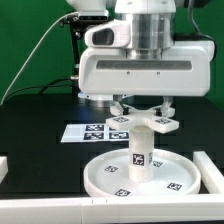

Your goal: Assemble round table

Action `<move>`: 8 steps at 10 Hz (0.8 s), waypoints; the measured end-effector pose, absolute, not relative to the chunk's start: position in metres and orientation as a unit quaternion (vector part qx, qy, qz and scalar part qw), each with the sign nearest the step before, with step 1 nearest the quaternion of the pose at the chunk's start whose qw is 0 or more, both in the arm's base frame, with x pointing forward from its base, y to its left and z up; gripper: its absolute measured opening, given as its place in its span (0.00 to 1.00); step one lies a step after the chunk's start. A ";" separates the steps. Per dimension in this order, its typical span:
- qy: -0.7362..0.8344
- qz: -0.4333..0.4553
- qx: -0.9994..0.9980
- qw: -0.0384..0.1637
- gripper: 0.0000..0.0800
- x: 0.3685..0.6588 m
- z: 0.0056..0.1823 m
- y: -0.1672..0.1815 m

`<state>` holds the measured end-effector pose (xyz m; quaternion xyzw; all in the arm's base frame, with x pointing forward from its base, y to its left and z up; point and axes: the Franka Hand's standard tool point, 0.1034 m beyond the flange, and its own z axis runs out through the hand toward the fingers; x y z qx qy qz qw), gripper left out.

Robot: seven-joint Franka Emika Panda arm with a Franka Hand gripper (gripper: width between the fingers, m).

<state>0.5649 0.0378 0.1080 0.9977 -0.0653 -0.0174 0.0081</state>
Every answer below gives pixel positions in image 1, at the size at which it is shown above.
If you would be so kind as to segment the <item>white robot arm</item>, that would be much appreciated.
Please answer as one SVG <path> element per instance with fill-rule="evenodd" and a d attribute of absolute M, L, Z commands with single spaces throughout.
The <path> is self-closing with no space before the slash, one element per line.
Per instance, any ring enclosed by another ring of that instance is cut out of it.
<path fill-rule="evenodd" d="M 174 96 L 203 96 L 210 89 L 215 44 L 199 38 L 174 39 L 176 9 L 183 0 L 66 0 L 78 18 L 94 21 L 115 7 L 115 19 L 85 33 L 79 88 L 87 95 L 111 96 L 117 115 L 129 109 L 124 95 L 162 96 L 166 113 Z"/>

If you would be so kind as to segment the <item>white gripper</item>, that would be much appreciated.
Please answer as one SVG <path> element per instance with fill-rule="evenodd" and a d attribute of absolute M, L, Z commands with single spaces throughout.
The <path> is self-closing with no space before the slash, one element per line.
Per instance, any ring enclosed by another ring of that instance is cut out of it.
<path fill-rule="evenodd" d="M 210 89 L 211 41 L 177 41 L 159 59 L 129 59 L 112 48 L 89 48 L 82 54 L 79 88 L 87 94 L 112 94 L 124 114 L 121 95 L 164 96 L 162 116 L 173 116 L 171 96 L 203 96 Z"/>

